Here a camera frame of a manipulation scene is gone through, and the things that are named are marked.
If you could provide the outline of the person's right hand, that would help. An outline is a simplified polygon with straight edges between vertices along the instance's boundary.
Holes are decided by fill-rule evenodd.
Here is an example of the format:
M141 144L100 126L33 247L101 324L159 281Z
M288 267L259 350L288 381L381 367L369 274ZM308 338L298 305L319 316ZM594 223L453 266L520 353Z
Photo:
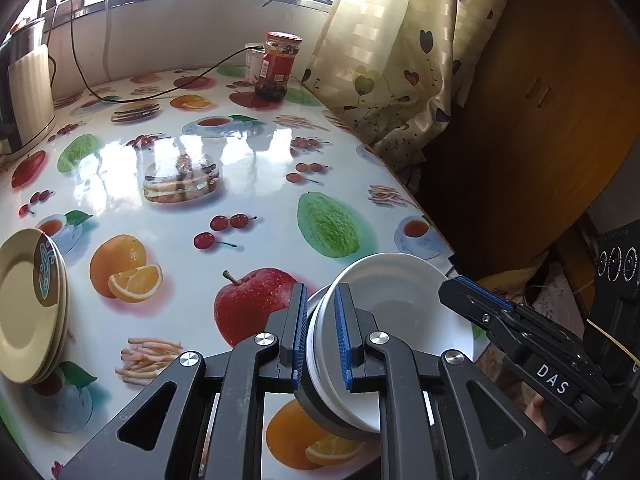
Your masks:
M603 443L603 434L574 427L556 414L553 406L548 408L546 400L539 394L529 402L525 414L577 465L589 460Z

